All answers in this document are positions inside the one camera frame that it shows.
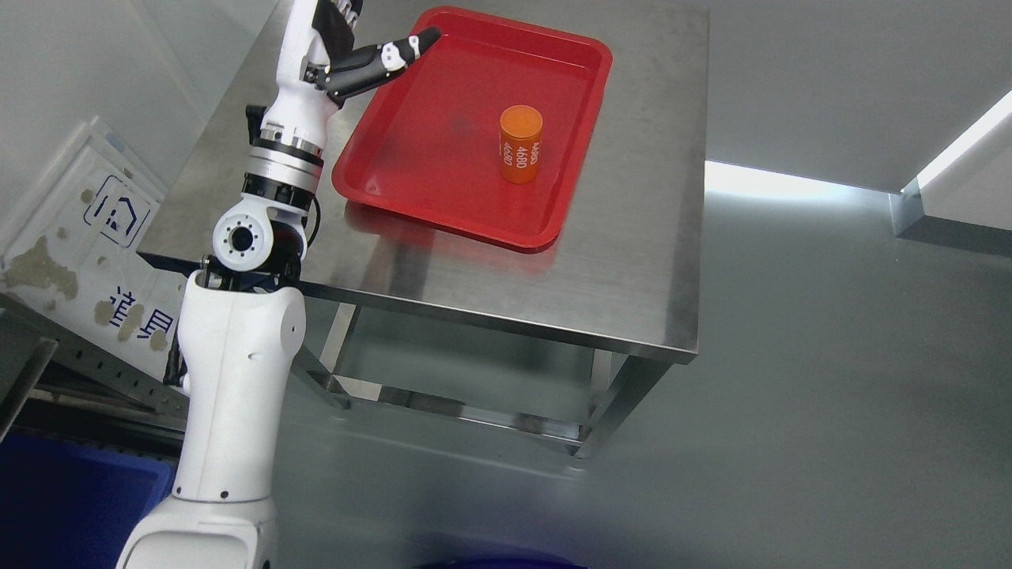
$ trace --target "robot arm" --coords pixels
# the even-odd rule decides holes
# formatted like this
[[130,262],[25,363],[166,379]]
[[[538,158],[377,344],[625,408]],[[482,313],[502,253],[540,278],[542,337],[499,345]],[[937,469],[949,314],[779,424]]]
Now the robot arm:
[[218,222],[215,257],[235,272],[299,281],[308,216],[323,169],[327,119],[348,97],[400,76],[439,38],[417,35],[351,51],[361,0],[297,0],[281,43],[278,93],[260,120],[246,163],[242,199]]
[[[172,494],[142,519],[118,568],[276,566],[270,497],[281,400],[302,345],[304,220],[323,170],[327,119],[349,96],[396,78],[439,37],[352,51],[361,0],[296,0],[281,44],[278,94],[251,129],[242,196],[216,225],[215,252],[190,275],[178,324],[189,415]],[[276,277],[269,294],[245,273]],[[167,381],[172,375],[167,374]]]

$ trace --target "metal floor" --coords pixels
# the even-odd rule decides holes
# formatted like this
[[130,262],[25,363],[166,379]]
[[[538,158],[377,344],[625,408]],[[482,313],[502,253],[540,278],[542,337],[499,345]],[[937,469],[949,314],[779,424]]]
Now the metal floor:
[[[278,565],[1012,564],[1012,259],[894,238],[886,194],[758,189],[707,192],[700,355],[580,468],[561,444],[341,411],[289,382]],[[310,305],[314,349],[327,310]],[[485,356],[468,328],[380,322],[354,340],[359,373],[507,399],[554,382],[540,404],[565,406],[584,372],[568,346],[502,334]]]

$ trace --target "metal table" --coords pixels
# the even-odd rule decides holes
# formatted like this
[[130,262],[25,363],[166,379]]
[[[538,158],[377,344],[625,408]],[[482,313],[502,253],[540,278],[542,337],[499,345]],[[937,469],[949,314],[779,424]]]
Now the metal table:
[[[238,198],[247,153],[244,105],[273,100],[284,4],[140,245],[156,267],[194,267],[209,252],[218,217]],[[366,3],[357,43],[403,36],[432,5]],[[663,0],[619,7],[499,0],[467,7],[596,37],[612,51],[604,101],[562,235],[547,250],[525,254],[347,202],[329,173],[369,101],[362,95],[329,124],[318,192],[323,226],[304,264],[304,292],[600,350],[590,381],[594,405],[580,424],[473,409],[403,390],[370,397],[563,440],[577,457],[588,457],[673,363],[688,363],[697,352],[708,13]],[[607,362],[600,357],[605,352],[627,355],[613,378],[602,372],[610,365],[600,365]],[[342,395],[355,383],[317,377]]]

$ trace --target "black cable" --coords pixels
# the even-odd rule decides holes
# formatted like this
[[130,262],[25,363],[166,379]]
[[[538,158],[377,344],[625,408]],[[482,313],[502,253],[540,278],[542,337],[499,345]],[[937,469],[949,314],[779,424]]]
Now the black cable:
[[310,245],[313,244],[313,241],[316,240],[316,234],[317,232],[320,231],[320,221],[321,221],[320,218],[322,214],[320,213],[320,200],[317,199],[315,193],[313,194],[313,208],[316,210],[317,213],[317,221],[315,224],[313,224],[313,233],[310,234],[310,238],[306,241],[307,249],[309,249]]
[[172,334],[172,344],[169,346],[169,355],[165,360],[165,376],[162,383],[167,386],[182,387],[182,377],[186,375],[186,360],[183,359],[179,351],[179,326]]

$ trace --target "orange cylinder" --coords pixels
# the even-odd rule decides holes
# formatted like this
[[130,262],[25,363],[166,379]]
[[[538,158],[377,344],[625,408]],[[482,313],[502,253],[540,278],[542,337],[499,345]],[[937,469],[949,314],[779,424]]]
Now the orange cylinder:
[[537,175],[541,154],[541,113],[516,104],[499,115],[499,171],[513,183],[527,183]]

